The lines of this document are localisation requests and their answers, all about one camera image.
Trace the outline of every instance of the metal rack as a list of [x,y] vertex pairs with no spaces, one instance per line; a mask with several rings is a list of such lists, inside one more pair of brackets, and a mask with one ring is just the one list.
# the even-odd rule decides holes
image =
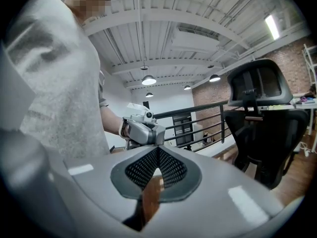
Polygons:
[[317,53],[317,46],[312,46],[307,48],[306,44],[304,44],[303,56],[304,56],[307,70],[308,70],[308,75],[309,75],[309,80],[311,82],[311,85],[317,83],[316,71],[315,71],[315,68],[317,67],[317,63],[314,63],[312,60],[311,54],[313,53]]

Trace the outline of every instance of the office chair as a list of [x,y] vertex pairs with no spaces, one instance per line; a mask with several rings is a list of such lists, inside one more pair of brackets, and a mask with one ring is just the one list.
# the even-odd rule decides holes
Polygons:
[[250,162],[257,165],[255,180],[273,189],[287,172],[285,163],[306,131],[308,115],[296,109],[259,111],[258,106],[288,104],[293,98],[279,67],[269,59],[238,67],[228,83],[228,105],[244,108],[224,112],[238,147],[233,164],[243,172]]

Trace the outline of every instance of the white cable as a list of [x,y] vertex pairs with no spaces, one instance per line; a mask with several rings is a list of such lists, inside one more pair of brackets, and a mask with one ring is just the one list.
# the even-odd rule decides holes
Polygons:
[[312,149],[308,149],[308,145],[304,142],[300,142],[300,144],[303,146],[300,147],[301,149],[304,150],[305,156],[308,157],[310,153],[317,153],[316,151],[312,151]]

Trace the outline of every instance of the metal railing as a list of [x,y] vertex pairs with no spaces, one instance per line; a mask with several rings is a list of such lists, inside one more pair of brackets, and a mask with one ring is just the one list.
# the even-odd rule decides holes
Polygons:
[[231,135],[231,133],[228,134],[228,135],[225,135],[225,131],[228,130],[229,128],[225,126],[226,122],[225,122],[224,116],[223,116],[223,112],[224,112],[223,106],[226,105],[227,103],[228,103],[228,101],[221,101],[221,102],[215,102],[215,103],[212,103],[212,104],[201,105],[201,106],[196,106],[196,107],[187,108],[187,109],[180,109],[180,110],[170,111],[170,112],[166,112],[166,113],[155,114],[154,118],[155,119],[163,119],[163,118],[173,117],[173,116],[176,116],[176,115],[187,114],[187,113],[192,113],[192,112],[197,112],[197,111],[202,111],[202,110],[206,110],[206,109],[219,107],[219,111],[220,112],[215,114],[215,115],[212,115],[212,116],[209,116],[209,117],[205,117],[205,118],[202,118],[202,119],[197,119],[197,120],[194,120],[194,121],[181,123],[181,124],[178,124],[178,125],[173,125],[173,126],[170,126],[170,127],[166,128],[166,130],[175,129],[177,127],[181,127],[181,126],[184,126],[184,125],[190,125],[190,124],[193,124],[193,123],[196,123],[196,122],[200,122],[200,121],[204,121],[204,120],[208,120],[208,119],[212,119],[212,118],[215,118],[217,116],[220,116],[220,122],[211,124],[210,126],[207,126],[205,128],[202,128],[202,129],[199,129],[199,130],[196,130],[196,131],[184,133],[184,134],[181,134],[181,135],[178,135],[178,136],[174,136],[174,137],[170,137],[170,138],[165,139],[165,141],[170,141],[170,140],[174,140],[174,139],[181,138],[181,137],[185,138],[186,136],[193,135],[195,133],[199,133],[199,132],[202,132],[204,130],[207,130],[207,129],[216,127],[218,125],[221,125],[221,130],[219,130],[219,131],[217,131],[217,132],[215,132],[215,133],[213,133],[211,135],[208,135],[207,137],[203,137],[202,139],[194,140],[194,141],[191,141],[191,142],[188,142],[188,143],[181,144],[181,145],[177,146],[178,148],[186,147],[186,146],[193,145],[195,143],[207,140],[207,139],[209,139],[211,137],[214,137],[214,136],[216,136],[218,134],[221,134],[221,137],[220,137],[219,140],[216,140],[215,142],[212,142],[210,144],[204,145],[203,147],[200,147],[200,148],[198,148],[198,149],[193,151],[193,152],[198,152],[198,151],[203,150],[203,149],[205,149],[205,148],[207,148],[207,147],[209,147],[211,145],[214,145],[214,144],[216,144],[216,143],[218,143],[220,141],[223,144],[224,143],[224,139],[226,137],[228,137],[229,135]]

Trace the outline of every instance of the white wall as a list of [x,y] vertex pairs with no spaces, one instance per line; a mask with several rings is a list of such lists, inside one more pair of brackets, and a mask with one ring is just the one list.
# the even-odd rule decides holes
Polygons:
[[[132,102],[130,90],[124,88],[122,82],[115,76],[105,74],[104,98],[109,108],[119,117],[127,116],[127,105]],[[105,132],[109,148],[123,147],[125,140],[120,136]]]
[[[147,90],[154,94],[151,98],[146,98]],[[154,114],[192,108],[194,100],[191,90],[184,90],[181,84],[166,85],[157,87],[148,87],[147,89],[132,90],[133,103],[143,105],[143,101],[149,101],[150,110]],[[192,120],[196,120],[196,113],[192,113]],[[159,119],[158,124],[168,127],[173,126],[172,118]],[[175,136],[174,129],[169,129],[165,133],[165,138]],[[176,145],[176,141],[171,141],[172,145]]]

